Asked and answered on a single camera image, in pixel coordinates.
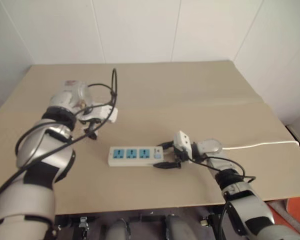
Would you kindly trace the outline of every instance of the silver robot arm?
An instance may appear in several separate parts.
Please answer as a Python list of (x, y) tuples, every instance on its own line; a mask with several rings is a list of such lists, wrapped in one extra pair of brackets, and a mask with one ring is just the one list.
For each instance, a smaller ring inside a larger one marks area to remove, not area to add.
[[(67, 81), (63, 91), (51, 98), (42, 119), (35, 124), (38, 128), (16, 150), (17, 167), (28, 166), (37, 157), (69, 143), (77, 119), (93, 120), (95, 124), (106, 118), (105, 111), (109, 113), (112, 109), (104, 104), (104, 109), (96, 113), (88, 108), (93, 105), (85, 83)], [(111, 122), (116, 120), (118, 112), (113, 110)], [(53, 185), (67, 175), (75, 158), (75, 151), (68, 146), (33, 164), (8, 185), (0, 194), (0, 240), (55, 239)]]
[(220, 159), (227, 157), (217, 140), (191, 144), (189, 137), (179, 131), (174, 136), (173, 146), (175, 152), (181, 153), (183, 159), (186, 155), (190, 162), (206, 159), (205, 164), (211, 167), (210, 173), (222, 191), (232, 227), (238, 235), (250, 240), (300, 240), (300, 235), (292, 229), (275, 224), (271, 210), (238, 174), (235, 164)]

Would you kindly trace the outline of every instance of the beige tabletop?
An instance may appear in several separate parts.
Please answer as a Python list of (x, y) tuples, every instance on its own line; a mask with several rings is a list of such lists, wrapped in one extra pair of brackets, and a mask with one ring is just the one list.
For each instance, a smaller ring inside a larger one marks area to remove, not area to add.
[[(75, 163), (55, 186), (56, 213), (215, 205), (221, 191), (204, 167), (109, 167), (111, 146), (153, 146), (182, 130), (192, 141), (215, 138), (226, 147), (292, 140), (271, 109), (230, 61), (148, 64), (35, 65), (0, 109), (0, 185), (16, 171), (14, 145), (45, 112), (66, 80), (106, 83), (118, 72), (118, 118), (97, 141), (73, 146)], [(109, 92), (91, 89), (106, 102)], [(75, 136), (82, 134), (77, 124)], [(300, 196), (300, 148), (293, 143), (226, 151), (257, 179), (264, 200)]]

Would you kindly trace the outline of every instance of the black wire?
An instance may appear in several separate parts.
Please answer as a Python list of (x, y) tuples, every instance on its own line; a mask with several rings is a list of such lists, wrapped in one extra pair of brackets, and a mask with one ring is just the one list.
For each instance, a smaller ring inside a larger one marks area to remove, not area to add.
[(90, 88), (90, 87), (93, 87), (93, 86), (104, 86), (104, 87), (110, 89), (110, 91), (112, 91), (112, 88), (111, 88), (111, 87), (109, 87), (108, 85), (103, 84), (103, 83), (93, 83), (93, 84), (89, 84), (89, 85), (88, 85), (89, 88)]
[(59, 124), (66, 124), (67, 122), (64, 122), (64, 121), (49, 121), (49, 122), (43, 122), (43, 123), (40, 123), (38, 125), (35, 125), (34, 127), (30, 128), (28, 131), (26, 131), (19, 139), (18, 141), (16, 142), (15, 144), (15, 147), (14, 147), (14, 153), (15, 155), (17, 156), (18, 155), (18, 152), (19, 152), (19, 147), (20, 147), (20, 144), (22, 143), (22, 141), (30, 134), (32, 133), (34, 130), (38, 129), (38, 128), (41, 128), (43, 126), (46, 126), (46, 125), (59, 125)]
[(33, 159), (29, 164), (27, 165), (24, 165), (23, 167), (21, 167), (15, 174), (13, 174), (7, 181), (5, 181), (5, 183), (0, 187), (0, 194), (2, 194), (2, 192), (18, 177), (20, 176), (24, 171), (28, 170), (29, 168), (31, 168), (33, 165), (41, 162), (43, 159), (51, 156), (52, 154), (55, 154), (69, 146), (71, 146), (72, 144), (75, 144), (77, 142), (79, 142), (80, 140), (90, 136), (91, 134), (93, 134), (95, 131), (97, 131), (98, 129), (100, 129), (107, 121), (108, 119), (110, 118), (111, 114), (113, 113), (114, 109), (115, 109), (115, 105), (116, 105), (116, 102), (117, 102), (117, 95), (118, 95), (118, 79), (117, 79), (117, 71), (116, 69), (114, 68), (112, 70), (112, 78), (111, 78), (111, 85), (113, 86), (113, 83), (114, 82), (114, 86), (115, 86), (115, 89), (114, 89), (114, 92), (115, 92), (115, 97), (114, 97), (114, 100), (113, 100), (113, 107), (110, 111), (110, 113), (108, 114), (108, 116), (103, 120), (103, 122), (101, 122), (97, 127), (95, 127), (93, 130), (87, 132), (86, 134), (50, 151), (50, 152), (47, 152), (41, 156), (38, 156), (36, 157), (35, 159)]
[[(231, 160), (231, 159), (224, 158), (224, 157), (217, 157), (217, 156), (206, 156), (206, 157), (204, 157), (204, 158), (200, 158), (200, 160), (201, 160), (202, 162), (205, 161), (205, 160), (207, 160), (207, 159), (221, 159), (221, 160), (225, 160), (225, 161), (228, 161), (228, 162), (231, 162), (231, 163), (236, 164), (237, 166), (239, 166), (239, 167), (241, 168), (243, 174), (242, 174), (242, 175), (235, 174), (235, 175), (237, 175), (237, 176), (239, 176), (239, 177), (242, 177), (243, 179), (250, 179), (250, 180), (248, 181), (248, 183), (251, 183), (253, 180), (255, 180), (255, 179), (257, 178), (257, 177), (255, 177), (255, 176), (246, 176), (246, 170), (244, 169), (244, 167), (243, 167), (242, 165), (240, 165), (239, 163), (237, 163), (236, 161), (233, 161), (233, 160)], [(195, 163), (195, 164), (204, 166), (204, 167), (206, 167), (206, 168), (208, 168), (208, 169), (212, 169), (212, 170), (215, 170), (215, 171), (217, 171), (217, 172), (221, 172), (221, 170), (218, 169), (218, 168), (215, 168), (215, 167), (212, 167), (212, 166), (203, 164), (203, 163), (201, 163), (201, 162), (194, 161), (194, 160), (192, 160), (192, 159), (188, 159), (188, 160), (189, 160), (190, 162)]]
[(112, 72), (112, 76), (111, 76), (111, 87), (109, 87), (108, 85), (106, 84), (103, 84), (103, 83), (92, 83), (92, 84), (89, 84), (88, 87), (93, 87), (93, 86), (103, 86), (103, 87), (106, 87), (107, 89), (110, 90), (110, 94), (111, 94), (111, 100), (107, 103), (104, 103), (104, 104), (99, 104), (99, 105), (92, 105), (92, 106), (87, 106), (79, 111), (77, 111), (74, 116), (77, 116), (79, 113), (82, 113), (82, 112), (85, 112), (86, 110), (90, 111), (91, 109), (95, 109), (95, 108), (99, 108), (99, 107), (103, 107), (103, 106), (107, 106), (107, 105), (110, 105), (110, 106), (113, 106), (114, 104), (114, 98), (116, 97), (116, 93), (114, 92), (113, 90), (113, 85), (114, 85), (114, 81), (113, 81), (113, 77), (114, 77), (114, 72)]
[(228, 210), (229, 205), (230, 205), (230, 202), (227, 201), (223, 206), (223, 210), (221, 213), (220, 222), (219, 222), (219, 226), (218, 226), (218, 239), (217, 240), (223, 240), (223, 238), (224, 238), (224, 236), (222, 234), (222, 222), (224, 221), (225, 214), (226, 214), (226, 211)]
[(103, 103), (103, 104), (99, 104), (99, 105), (87, 106), (87, 107), (85, 107), (85, 108), (80, 109), (79, 111), (77, 111), (74, 114), (74, 116), (77, 116), (79, 113), (82, 113), (82, 112), (84, 112), (86, 110), (91, 110), (91, 109), (95, 109), (95, 108), (99, 108), (99, 107), (103, 107), (103, 106), (107, 106), (107, 105), (111, 105), (112, 106), (113, 105), (113, 101), (111, 100), (111, 101), (109, 101), (107, 103)]
[(209, 165), (206, 165), (206, 164), (203, 164), (203, 163), (201, 163), (201, 162), (193, 161), (192, 159), (189, 159), (189, 161), (190, 161), (190, 162), (193, 162), (193, 163), (195, 163), (195, 164), (198, 164), (198, 165), (204, 166), (204, 167), (206, 167), (206, 168), (208, 168), (208, 169), (212, 169), (212, 170), (215, 170), (215, 171), (217, 171), (217, 172), (221, 172), (221, 170), (220, 170), (220, 169), (218, 169), (218, 168), (214, 168), (214, 167), (212, 167), (212, 166), (209, 166)]
[(219, 156), (206, 156), (206, 157), (203, 158), (203, 160), (206, 160), (206, 159), (221, 159), (221, 160), (225, 160), (225, 161), (228, 161), (230, 163), (233, 163), (233, 164), (237, 165), (242, 170), (242, 177), (244, 177), (244, 178), (246, 177), (246, 170), (244, 169), (244, 167), (242, 165), (240, 165), (236, 161), (233, 161), (231, 159), (224, 158), (224, 157), (219, 157)]

